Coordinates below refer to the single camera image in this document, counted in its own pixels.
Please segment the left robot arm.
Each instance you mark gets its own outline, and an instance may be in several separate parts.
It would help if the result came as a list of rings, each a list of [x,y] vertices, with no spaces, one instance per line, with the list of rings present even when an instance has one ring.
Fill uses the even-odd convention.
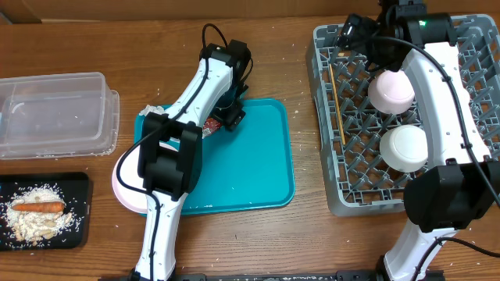
[[[166,113],[149,113],[138,145],[137,174],[147,196],[147,220],[138,280],[169,280],[176,266],[175,245],[186,197],[202,171],[202,131],[214,118],[234,130],[245,117],[241,95],[252,69],[246,43],[209,44],[195,77]]]

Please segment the peanuts and rice scraps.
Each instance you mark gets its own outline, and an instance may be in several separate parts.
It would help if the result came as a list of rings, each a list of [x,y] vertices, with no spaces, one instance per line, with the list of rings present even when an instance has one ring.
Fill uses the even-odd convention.
[[[62,212],[18,212],[13,205],[38,202],[61,201],[65,204]],[[70,240],[65,234],[78,234],[84,224],[84,217],[76,213],[72,206],[77,200],[66,199],[58,184],[35,184],[21,187],[12,195],[1,196],[1,235],[9,250],[21,250],[28,247],[43,248],[54,246],[57,240],[64,244]]]

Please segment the white saucer bowl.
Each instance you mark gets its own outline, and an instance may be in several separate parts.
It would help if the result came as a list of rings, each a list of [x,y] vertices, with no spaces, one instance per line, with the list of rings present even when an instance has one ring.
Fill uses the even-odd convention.
[[[413,125],[391,129],[380,139],[380,155],[394,170],[404,173],[415,172],[427,162],[426,134]]]

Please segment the wooden chopstick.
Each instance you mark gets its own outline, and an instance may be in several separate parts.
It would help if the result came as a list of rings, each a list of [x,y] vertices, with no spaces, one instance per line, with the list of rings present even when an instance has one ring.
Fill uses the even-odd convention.
[[[344,134],[344,129],[343,129],[341,108],[340,108],[339,100],[338,100],[338,92],[337,92],[335,78],[334,78],[334,69],[333,69],[333,66],[331,65],[331,63],[328,63],[328,67],[329,67],[329,74],[330,74],[330,82],[332,83],[332,89],[333,89],[335,112],[337,114],[337,126],[338,126],[338,129],[340,131],[341,143],[343,146],[345,146],[346,141],[345,141],[345,134]]]

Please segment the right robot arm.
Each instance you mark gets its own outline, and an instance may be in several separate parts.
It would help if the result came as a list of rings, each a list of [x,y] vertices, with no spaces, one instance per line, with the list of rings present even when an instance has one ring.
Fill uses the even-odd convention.
[[[474,122],[447,13],[421,1],[382,1],[376,19],[351,14],[338,46],[365,55],[369,71],[402,70],[416,92],[427,171],[404,189],[408,221],[377,262],[375,280],[441,280],[427,266],[448,241],[499,202],[499,164]]]

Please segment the white tissue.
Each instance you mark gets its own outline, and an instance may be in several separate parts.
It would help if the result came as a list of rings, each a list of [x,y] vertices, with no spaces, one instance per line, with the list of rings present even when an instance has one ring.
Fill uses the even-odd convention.
[[[147,116],[149,113],[155,113],[158,115],[163,115],[165,113],[165,109],[162,106],[153,106],[153,105],[147,105],[144,109],[142,109],[139,112],[140,116]]]

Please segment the orange carrot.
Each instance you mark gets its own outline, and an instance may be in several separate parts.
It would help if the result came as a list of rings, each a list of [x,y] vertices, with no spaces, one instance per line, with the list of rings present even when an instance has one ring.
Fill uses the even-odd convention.
[[[62,212],[65,204],[61,201],[38,202],[13,205],[12,209],[18,212],[40,212],[40,213],[58,213]]]

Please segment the red snack wrapper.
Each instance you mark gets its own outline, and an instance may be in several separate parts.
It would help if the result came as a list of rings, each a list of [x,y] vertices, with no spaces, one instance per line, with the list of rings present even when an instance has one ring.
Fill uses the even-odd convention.
[[[217,121],[216,119],[209,117],[203,127],[202,127],[202,137],[206,138],[214,134],[217,130],[219,130],[223,125]]]

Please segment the white plate with food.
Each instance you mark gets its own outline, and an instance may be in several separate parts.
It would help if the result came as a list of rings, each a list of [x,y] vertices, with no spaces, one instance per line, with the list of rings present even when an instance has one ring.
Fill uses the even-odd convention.
[[[138,175],[138,159],[140,148],[135,148],[124,160],[120,168],[120,176],[128,185],[144,190],[143,179]],[[139,193],[124,187],[117,179],[118,164],[112,171],[112,189],[117,200],[127,209],[142,215],[147,213],[147,198]]]

